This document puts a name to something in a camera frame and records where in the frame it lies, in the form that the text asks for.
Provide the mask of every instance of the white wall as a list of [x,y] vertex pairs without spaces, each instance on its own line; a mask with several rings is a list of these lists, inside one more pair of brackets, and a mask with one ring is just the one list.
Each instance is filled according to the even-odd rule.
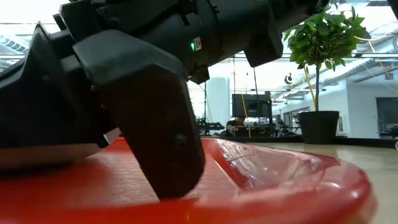
[[225,125],[230,120],[229,78],[214,77],[207,81],[208,122],[220,122]]
[[[272,107],[273,115],[281,115],[290,111],[299,110],[302,108],[310,107],[311,111],[315,111],[311,94],[306,94],[304,100],[289,100],[288,105],[279,105]],[[339,111],[343,119],[343,132],[339,134],[349,134],[350,123],[348,113],[348,98],[346,81],[340,81],[337,86],[328,86],[326,91],[320,93],[319,96],[319,109],[323,111]]]
[[347,85],[351,138],[379,138],[376,98],[398,97],[398,85]]

